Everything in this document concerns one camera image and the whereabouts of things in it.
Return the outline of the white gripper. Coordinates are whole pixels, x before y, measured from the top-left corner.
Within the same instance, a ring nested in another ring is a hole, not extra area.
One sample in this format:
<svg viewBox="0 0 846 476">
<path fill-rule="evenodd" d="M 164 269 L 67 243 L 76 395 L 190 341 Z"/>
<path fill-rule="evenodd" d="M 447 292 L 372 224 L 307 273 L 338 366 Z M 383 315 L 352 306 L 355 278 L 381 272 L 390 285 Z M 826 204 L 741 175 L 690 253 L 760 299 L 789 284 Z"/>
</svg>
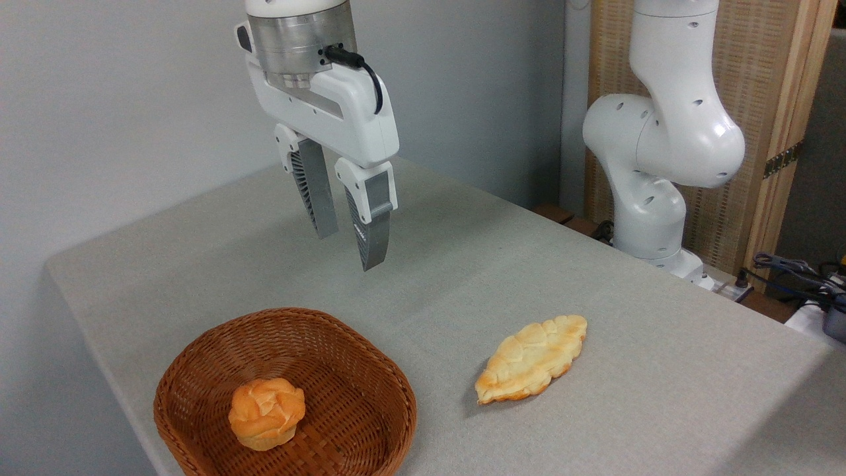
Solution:
<svg viewBox="0 0 846 476">
<path fill-rule="evenodd" d="M 314 75 L 308 89 L 278 89 L 254 55 L 246 55 L 246 66 L 263 111 L 279 123 L 274 136 L 284 171 L 293 176 L 318 237 L 338 232 L 323 145 L 342 156 L 334 169 L 346 192 L 363 271 L 382 263 L 390 215 L 398 208 L 387 161 L 399 150 L 389 95 L 375 114 L 373 82 L 361 69 L 336 64 Z"/>
</svg>

